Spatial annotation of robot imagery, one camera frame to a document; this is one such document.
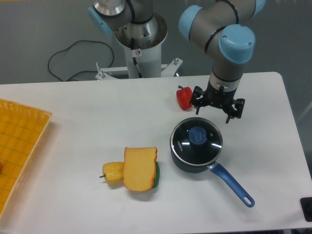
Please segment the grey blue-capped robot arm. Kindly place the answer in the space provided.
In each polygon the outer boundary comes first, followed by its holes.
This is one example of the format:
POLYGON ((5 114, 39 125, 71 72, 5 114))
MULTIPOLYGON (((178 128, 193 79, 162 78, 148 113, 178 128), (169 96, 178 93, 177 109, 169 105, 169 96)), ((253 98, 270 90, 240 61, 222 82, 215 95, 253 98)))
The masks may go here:
MULTIPOLYGON (((190 104, 196 109, 213 106, 228 119, 241 118, 245 100, 234 95, 255 46, 253 31, 241 22, 264 5, 263 0, 219 0, 209 9, 192 5, 182 13, 180 33, 214 62, 207 88, 195 87, 192 93, 190 104)), ((97 0, 88 12, 99 31, 114 34, 123 46, 129 78, 161 76, 168 28, 151 0, 97 0)))

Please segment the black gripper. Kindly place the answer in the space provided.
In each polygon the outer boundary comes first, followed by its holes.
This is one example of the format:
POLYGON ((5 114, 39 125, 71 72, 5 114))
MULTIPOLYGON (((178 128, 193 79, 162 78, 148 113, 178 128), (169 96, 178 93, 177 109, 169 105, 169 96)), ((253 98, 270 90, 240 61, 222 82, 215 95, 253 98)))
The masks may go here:
POLYGON ((189 104, 195 108, 196 115, 199 114, 201 107, 211 105, 220 109, 222 106, 222 110, 227 114, 226 124, 228 124, 231 119, 240 119, 244 109, 245 99, 234 99, 236 91, 237 89, 226 92, 225 88, 220 91, 211 84, 203 91, 199 86, 195 86, 189 104))

